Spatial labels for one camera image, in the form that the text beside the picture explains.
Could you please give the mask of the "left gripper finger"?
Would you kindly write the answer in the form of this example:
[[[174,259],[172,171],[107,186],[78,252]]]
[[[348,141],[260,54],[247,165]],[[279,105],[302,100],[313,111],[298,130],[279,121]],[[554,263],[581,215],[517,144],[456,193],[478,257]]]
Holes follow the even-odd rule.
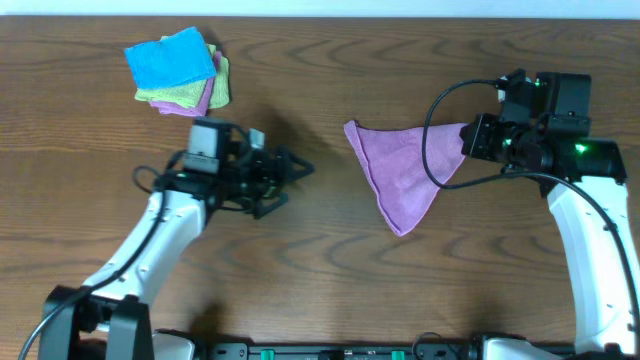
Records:
[[[278,146],[275,158],[275,185],[282,187],[315,172],[313,164],[295,155],[288,147]]]
[[[271,198],[260,198],[254,202],[250,210],[250,214],[254,219],[264,218],[281,206],[285,205],[289,200],[286,193],[279,193]]]

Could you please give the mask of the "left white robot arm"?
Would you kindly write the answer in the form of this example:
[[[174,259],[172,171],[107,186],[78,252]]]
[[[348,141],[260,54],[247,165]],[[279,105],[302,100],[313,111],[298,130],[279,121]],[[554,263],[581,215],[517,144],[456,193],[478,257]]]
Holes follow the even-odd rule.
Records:
[[[150,307],[181,254],[220,210],[260,219],[288,201],[283,187],[313,165],[287,147],[269,151],[256,129],[199,117],[188,146],[155,172],[147,207],[114,255],[78,288],[57,286],[23,345],[41,359],[206,359],[206,343],[155,330]]]

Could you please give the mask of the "purple microfiber cloth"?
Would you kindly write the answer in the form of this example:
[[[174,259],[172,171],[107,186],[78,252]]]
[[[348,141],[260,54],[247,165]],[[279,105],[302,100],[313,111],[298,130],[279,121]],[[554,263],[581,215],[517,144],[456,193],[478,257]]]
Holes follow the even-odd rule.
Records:
[[[378,208],[393,233],[410,233],[422,220],[439,188],[424,171],[421,150],[428,167],[442,183],[463,163],[461,123],[431,126],[427,140],[423,130],[373,130],[352,120],[344,132],[376,195]]]

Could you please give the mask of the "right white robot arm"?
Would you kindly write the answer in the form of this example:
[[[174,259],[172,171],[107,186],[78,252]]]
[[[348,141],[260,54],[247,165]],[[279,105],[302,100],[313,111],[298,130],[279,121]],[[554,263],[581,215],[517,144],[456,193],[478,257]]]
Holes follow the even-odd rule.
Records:
[[[522,69],[496,80],[499,114],[462,128],[464,155],[540,186],[559,228],[576,310],[578,353],[639,355],[639,261],[618,145],[593,138],[586,74]]]

